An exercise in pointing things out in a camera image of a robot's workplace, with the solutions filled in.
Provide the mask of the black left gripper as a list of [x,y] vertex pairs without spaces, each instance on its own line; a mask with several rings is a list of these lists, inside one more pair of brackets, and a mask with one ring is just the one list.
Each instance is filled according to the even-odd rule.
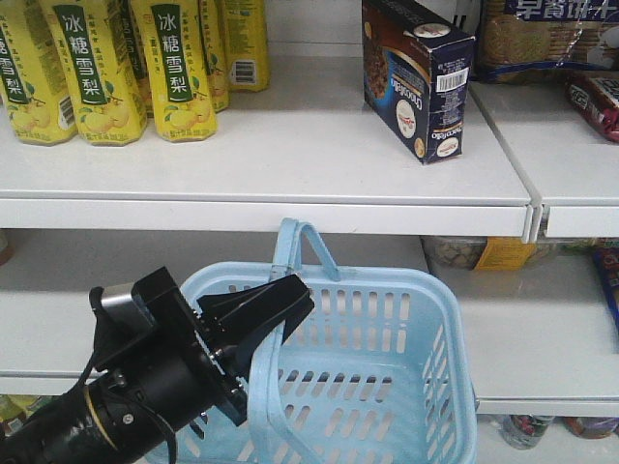
[[272,330],[283,324],[282,338],[288,339],[314,308],[310,289],[296,275],[202,296],[198,317],[167,268],[133,284],[156,325],[146,333],[122,334],[96,318],[94,366],[114,392],[173,426],[211,407],[236,425],[245,422],[248,396],[236,377],[249,377],[253,353]]

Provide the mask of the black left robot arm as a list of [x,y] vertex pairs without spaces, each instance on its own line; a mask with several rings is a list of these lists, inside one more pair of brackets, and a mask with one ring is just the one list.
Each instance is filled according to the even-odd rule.
[[76,383],[1,439],[5,463],[133,463],[211,408],[248,417],[251,360],[277,328],[313,309],[295,275],[205,295],[191,307],[166,268],[89,295],[93,352]]

